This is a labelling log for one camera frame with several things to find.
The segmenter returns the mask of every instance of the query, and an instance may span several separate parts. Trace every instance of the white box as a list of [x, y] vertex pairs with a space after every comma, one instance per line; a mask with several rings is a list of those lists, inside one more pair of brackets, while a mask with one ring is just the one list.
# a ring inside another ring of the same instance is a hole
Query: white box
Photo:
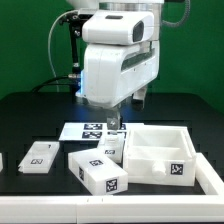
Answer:
[[23, 173], [48, 173], [59, 147], [59, 142], [34, 142], [19, 164], [19, 171]]
[[186, 127], [145, 125], [127, 135], [123, 168], [131, 183], [193, 186], [195, 164]]
[[97, 149], [69, 153], [69, 169], [93, 195], [128, 189], [128, 174]]

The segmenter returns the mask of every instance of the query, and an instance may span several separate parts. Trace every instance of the white cube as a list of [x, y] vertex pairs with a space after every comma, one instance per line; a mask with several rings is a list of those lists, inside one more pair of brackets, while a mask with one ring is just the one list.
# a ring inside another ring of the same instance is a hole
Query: white cube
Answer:
[[100, 138], [97, 149], [115, 163], [121, 163], [124, 149], [124, 133], [106, 134]]
[[69, 153], [69, 169], [92, 195], [128, 189], [128, 174], [97, 149]]
[[186, 127], [145, 125], [127, 135], [123, 168], [131, 183], [193, 186], [195, 166]]

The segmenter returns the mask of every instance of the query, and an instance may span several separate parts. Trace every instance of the cable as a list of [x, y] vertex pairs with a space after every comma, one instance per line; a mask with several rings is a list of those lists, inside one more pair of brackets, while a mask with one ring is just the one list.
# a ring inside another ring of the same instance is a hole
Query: cable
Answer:
[[33, 93], [39, 92], [39, 90], [45, 86], [73, 86], [72, 83], [47, 83], [47, 84], [41, 84], [39, 86], [36, 86], [31, 90]]
[[55, 78], [57, 78], [57, 74], [55, 72], [55, 68], [54, 68], [54, 65], [53, 65], [53, 62], [52, 62], [52, 58], [51, 58], [51, 38], [52, 38], [52, 34], [53, 34], [53, 31], [58, 23], [58, 21], [63, 17], [63, 16], [66, 16], [70, 13], [73, 13], [73, 12], [77, 12], [77, 10], [72, 10], [72, 11], [68, 11], [68, 12], [65, 12], [63, 14], [61, 14], [53, 23], [53, 25], [51, 26], [51, 29], [50, 29], [50, 32], [49, 32], [49, 35], [48, 35], [48, 59], [49, 59], [49, 63], [50, 63], [50, 66], [51, 66], [51, 71], [53, 73], [53, 76]]
[[34, 87], [34, 88], [31, 90], [31, 92], [38, 92], [40, 86], [45, 86], [45, 85], [47, 85], [47, 84], [50, 84], [51, 82], [55, 82], [55, 81], [57, 82], [58, 80], [61, 80], [61, 79], [69, 79], [69, 77], [66, 76], [66, 75], [64, 75], [64, 76], [60, 76], [60, 77], [56, 77], [56, 78], [49, 79], [49, 80], [43, 82], [41, 85], [38, 85], [38, 86]]
[[168, 21], [162, 21], [162, 24], [168, 27], [176, 28], [182, 26], [188, 19], [191, 11], [191, 0], [185, 0], [185, 11], [182, 19], [179, 22], [172, 23]]

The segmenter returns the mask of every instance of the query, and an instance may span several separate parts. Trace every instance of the black sticker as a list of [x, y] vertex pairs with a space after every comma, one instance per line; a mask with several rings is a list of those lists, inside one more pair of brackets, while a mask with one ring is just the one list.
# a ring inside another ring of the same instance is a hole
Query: black sticker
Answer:
[[105, 154], [107, 154], [107, 155], [114, 155], [115, 154], [115, 150], [105, 150]]
[[79, 167], [79, 177], [80, 177], [81, 180], [84, 181], [84, 171], [81, 167]]
[[33, 159], [31, 161], [31, 164], [41, 164], [43, 162], [43, 159]]
[[99, 166], [99, 165], [103, 165], [103, 162], [100, 160], [93, 160], [89, 162], [92, 166]]
[[112, 192], [117, 190], [117, 179], [106, 181], [106, 192]]
[[171, 175], [183, 175], [184, 165], [183, 164], [171, 164]]
[[108, 135], [117, 135], [117, 134], [124, 134], [124, 139], [126, 139], [126, 135], [127, 135], [127, 132], [123, 132], [123, 131], [118, 131], [117, 133], [114, 132], [114, 131], [108, 131], [107, 132]]
[[102, 130], [103, 124], [84, 124], [84, 130]]
[[84, 131], [82, 133], [82, 138], [84, 139], [100, 139], [102, 132]]

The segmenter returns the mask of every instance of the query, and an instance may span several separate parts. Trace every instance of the white foam block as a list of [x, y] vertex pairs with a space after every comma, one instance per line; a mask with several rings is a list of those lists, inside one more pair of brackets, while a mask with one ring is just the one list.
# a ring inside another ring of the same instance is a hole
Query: white foam block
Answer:
[[0, 153], [0, 172], [3, 170], [2, 154]]
[[19, 164], [23, 173], [48, 173], [59, 149], [59, 142], [36, 141]]
[[92, 195], [128, 189], [128, 174], [97, 149], [69, 153], [69, 169]]

